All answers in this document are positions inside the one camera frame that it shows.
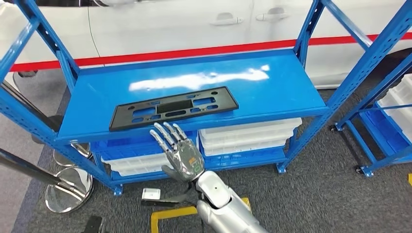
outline yellow tape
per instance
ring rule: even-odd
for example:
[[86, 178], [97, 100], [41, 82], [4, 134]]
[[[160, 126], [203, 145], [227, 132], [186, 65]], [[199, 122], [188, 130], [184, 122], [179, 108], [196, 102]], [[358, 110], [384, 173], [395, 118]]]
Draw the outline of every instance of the yellow tape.
[[[242, 201], [245, 202], [246, 205], [250, 208], [250, 202], [248, 198], [242, 198]], [[187, 216], [187, 215], [195, 215], [197, 214], [196, 208], [193, 206], [191, 207], [182, 207], [179, 209], [174, 210], [163, 210], [163, 211], [156, 211], [152, 213], [151, 216], [151, 230], [152, 233], [159, 233], [159, 220], [160, 219], [167, 219], [172, 217], [180, 217], [180, 216]]]

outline silver robotic arm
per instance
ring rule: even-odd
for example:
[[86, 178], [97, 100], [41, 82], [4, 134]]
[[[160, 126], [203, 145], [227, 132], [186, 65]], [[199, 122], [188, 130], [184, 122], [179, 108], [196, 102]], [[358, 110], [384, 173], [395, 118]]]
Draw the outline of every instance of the silver robotic arm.
[[[189, 183], [201, 195], [196, 209], [202, 220], [213, 228], [216, 233], [268, 233], [260, 226], [252, 215], [249, 207], [240, 197], [228, 187], [213, 171], [205, 171], [204, 160], [194, 143], [188, 139], [177, 124], [163, 125], [170, 134], [158, 123], [154, 126], [162, 133], [167, 145], [155, 130], [150, 134], [156, 139], [172, 165], [173, 169], [163, 166], [162, 170], [175, 180]], [[173, 203], [182, 202], [182, 195], [165, 200]]]

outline white storage bin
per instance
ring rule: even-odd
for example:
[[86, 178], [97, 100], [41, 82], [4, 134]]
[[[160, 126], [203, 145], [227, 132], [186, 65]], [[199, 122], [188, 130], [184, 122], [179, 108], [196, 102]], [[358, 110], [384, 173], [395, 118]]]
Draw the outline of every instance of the white storage bin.
[[[386, 93], [386, 96], [378, 100], [378, 104], [381, 107], [399, 106], [412, 103], [412, 100], [404, 101], [399, 96], [398, 92], [394, 88], [391, 88]], [[402, 129], [404, 135], [411, 141], [412, 140], [412, 107], [397, 108], [397, 109], [385, 109], [385, 113], [392, 117], [396, 124]]]
[[110, 164], [112, 171], [117, 171], [121, 176], [161, 171], [162, 165], [170, 166], [170, 162], [164, 153], [108, 161], [102, 159], [102, 162]]
[[402, 81], [393, 90], [406, 103], [412, 103], [412, 74], [405, 74]]
[[281, 134], [279, 138], [274, 137], [264, 137], [253, 139], [250, 141], [243, 141], [238, 144], [217, 144], [213, 146], [203, 146], [205, 156], [214, 156], [222, 154], [238, 153], [243, 151], [258, 150], [271, 147], [281, 147], [284, 146], [286, 140], [293, 135], [293, 131], [290, 134]]
[[267, 135], [284, 134], [302, 124], [301, 118], [273, 120], [259, 123], [233, 125], [204, 129], [199, 131], [203, 147], [213, 145], [241, 145], [250, 138], [262, 138]]

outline blue plastic bin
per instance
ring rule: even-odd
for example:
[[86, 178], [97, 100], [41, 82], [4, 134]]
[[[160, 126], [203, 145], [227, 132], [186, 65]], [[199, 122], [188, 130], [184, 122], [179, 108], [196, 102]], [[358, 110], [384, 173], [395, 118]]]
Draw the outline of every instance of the blue plastic bin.
[[[197, 131], [186, 131], [188, 138], [196, 142]], [[90, 143], [90, 150], [105, 161], [163, 153], [155, 139], [147, 133], [142, 137], [111, 139]]]
[[393, 153], [384, 150], [380, 145], [381, 149], [386, 153], [386, 156], [391, 156], [405, 147], [412, 145], [392, 117], [388, 116], [383, 110], [367, 111], [366, 116], [379, 130], [379, 133], [386, 139], [386, 143], [392, 149]]

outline white car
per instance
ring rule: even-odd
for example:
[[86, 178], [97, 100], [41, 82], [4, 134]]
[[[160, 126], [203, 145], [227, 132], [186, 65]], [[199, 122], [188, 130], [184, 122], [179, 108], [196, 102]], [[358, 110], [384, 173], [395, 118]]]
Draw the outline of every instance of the white car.
[[[291, 47], [312, 3], [311, 0], [138, 0], [122, 4], [130, 1], [96, 2], [100, 6], [106, 3], [108, 7], [99, 7], [88, 0], [37, 2], [81, 66]], [[42, 6], [48, 2], [75, 5]], [[404, 0], [334, 2], [365, 34], [374, 37]], [[17, 6], [4, 2], [0, 3], [0, 22], [0, 54], [5, 54], [27, 20]], [[412, 48], [410, 31], [390, 53], [408, 48]], [[306, 70], [315, 86], [337, 87], [362, 54], [363, 49], [325, 9], [308, 50]], [[35, 34], [12, 71], [56, 67], [59, 64], [55, 56]]]

